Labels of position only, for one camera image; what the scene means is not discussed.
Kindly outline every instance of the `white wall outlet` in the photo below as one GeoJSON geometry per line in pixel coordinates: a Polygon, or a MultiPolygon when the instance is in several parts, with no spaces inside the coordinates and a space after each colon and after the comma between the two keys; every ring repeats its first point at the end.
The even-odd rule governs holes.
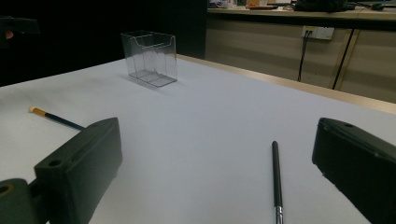
{"type": "Polygon", "coordinates": [[[332,39],[332,33],[334,33],[333,27],[318,27],[316,39],[332,39]]]}
{"type": "Polygon", "coordinates": [[[311,31],[312,33],[308,36],[308,38],[315,38],[317,36],[317,26],[304,26],[303,32],[301,33],[301,37],[305,37],[306,31],[311,31]]]}

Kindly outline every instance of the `white tabletop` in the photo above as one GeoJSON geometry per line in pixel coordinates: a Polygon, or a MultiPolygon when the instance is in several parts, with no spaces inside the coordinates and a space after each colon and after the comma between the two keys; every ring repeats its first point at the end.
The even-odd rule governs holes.
{"type": "Polygon", "coordinates": [[[274,223],[274,140],[286,223],[369,223],[312,163],[317,124],[340,119],[396,145],[396,105],[354,105],[340,100],[350,94],[219,67],[178,57],[178,81],[155,89],[119,60],[0,88],[0,180],[32,181],[33,167],[78,132],[28,113],[34,105],[81,126],[119,118],[124,160],[91,223],[274,223]]]}

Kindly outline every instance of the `acrylic organizer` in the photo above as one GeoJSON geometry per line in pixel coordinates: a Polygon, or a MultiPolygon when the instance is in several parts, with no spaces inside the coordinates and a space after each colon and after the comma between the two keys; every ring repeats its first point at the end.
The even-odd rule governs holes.
{"type": "Polygon", "coordinates": [[[130,77],[156,87],[177,81],[174,35],[134,31],[122,33],[121,39],[130,77]]]}

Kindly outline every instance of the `transparent pencil holder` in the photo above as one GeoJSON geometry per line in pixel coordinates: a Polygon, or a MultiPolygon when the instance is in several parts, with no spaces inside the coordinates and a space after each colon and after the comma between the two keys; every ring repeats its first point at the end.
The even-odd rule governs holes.
{"type": "Polygon", "coordinates": [[[174,35],[134,31],[122,33],[121,40],[130,77],[156,87],[177,81],[174,35]]]}

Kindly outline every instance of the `black stylus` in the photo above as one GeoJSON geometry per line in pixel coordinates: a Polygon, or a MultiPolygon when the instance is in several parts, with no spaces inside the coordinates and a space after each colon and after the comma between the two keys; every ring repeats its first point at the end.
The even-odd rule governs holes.
{"type": "Polygon", "coordinates": [[[274,207],[276,215],[276,224],[283,224],[283,204],[282,204],[282,188],[280,185],[280,168],[279,153],[277,149],[277,141],[272,144],[273,148],[273,172],[274,172],[274,207]]]}

